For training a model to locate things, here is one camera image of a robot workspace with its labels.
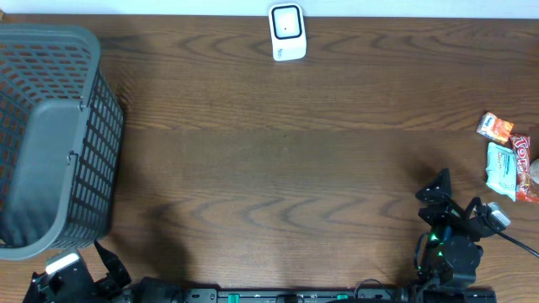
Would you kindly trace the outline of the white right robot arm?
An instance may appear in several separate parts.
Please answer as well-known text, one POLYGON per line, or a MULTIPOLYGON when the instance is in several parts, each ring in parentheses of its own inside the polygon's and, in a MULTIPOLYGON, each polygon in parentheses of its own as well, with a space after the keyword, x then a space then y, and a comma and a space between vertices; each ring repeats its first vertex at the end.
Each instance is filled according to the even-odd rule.
POLYGON ((418 191, 415 197, 426 203, 419 217, 430 226, 421 261, 419 278, 435 288, 464 290, 476 280, 483 256, 478 242, 504 231, 510 218, 496 202, 484 204, 475 197, 462 208, 451 197, 451 175, 447 168, 418 191))

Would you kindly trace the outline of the green lid jar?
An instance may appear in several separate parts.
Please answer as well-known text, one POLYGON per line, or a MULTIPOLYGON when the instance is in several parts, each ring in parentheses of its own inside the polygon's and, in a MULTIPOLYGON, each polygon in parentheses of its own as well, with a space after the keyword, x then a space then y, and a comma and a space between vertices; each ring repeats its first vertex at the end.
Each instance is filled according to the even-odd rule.
POLYGON ((536 159, 530 165, 531 181, 535 184, 539 184, 539 159, 536 159))

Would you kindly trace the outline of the orange Kleenex tissue pack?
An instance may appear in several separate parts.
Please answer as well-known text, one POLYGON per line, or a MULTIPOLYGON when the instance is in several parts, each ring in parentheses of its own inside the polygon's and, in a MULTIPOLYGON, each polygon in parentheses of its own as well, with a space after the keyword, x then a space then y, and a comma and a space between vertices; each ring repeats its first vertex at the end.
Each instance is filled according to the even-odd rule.
POLYGON ((509 140, 513 127, 513 123, 487 112, 479 122, 477 133, 503 145, 509 140))

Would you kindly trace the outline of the mint tissue wipes pack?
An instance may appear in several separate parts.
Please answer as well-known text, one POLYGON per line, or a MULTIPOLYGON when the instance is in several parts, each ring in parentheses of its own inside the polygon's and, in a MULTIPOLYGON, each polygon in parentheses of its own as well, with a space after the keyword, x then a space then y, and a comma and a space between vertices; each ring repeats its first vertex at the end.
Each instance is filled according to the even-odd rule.
POLYGON ((516 157, 511 149, 489 142, 485 171, 489 188, 516 201, 516 157))

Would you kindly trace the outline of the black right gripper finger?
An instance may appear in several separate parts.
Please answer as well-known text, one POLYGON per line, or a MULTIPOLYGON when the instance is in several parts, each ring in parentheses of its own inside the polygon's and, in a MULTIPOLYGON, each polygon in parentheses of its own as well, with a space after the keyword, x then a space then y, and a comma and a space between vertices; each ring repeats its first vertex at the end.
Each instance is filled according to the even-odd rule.
POLYGON ((468 221, 472 218, 472 215, 481 216, 483 214, 483 204, 479 197, 472 198, 467 208, 464 210, 463 219, 468 221))
POLYGON ((427 204, 436 204, 451 199, 451 195, 450 169, 443 168, 431 183, 415 194, 415 198, 427 204))

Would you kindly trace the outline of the red Top chocolate bar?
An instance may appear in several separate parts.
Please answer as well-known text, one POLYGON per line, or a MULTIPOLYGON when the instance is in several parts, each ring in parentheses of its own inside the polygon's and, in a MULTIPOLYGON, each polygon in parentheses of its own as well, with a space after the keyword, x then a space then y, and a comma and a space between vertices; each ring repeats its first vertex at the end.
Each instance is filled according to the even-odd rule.
POLYGON ((518 134, 510 135, 510 142, 516 157, 516 199, 537 203, 538 194, 533 188, 530 171, 530 137, 518 134))

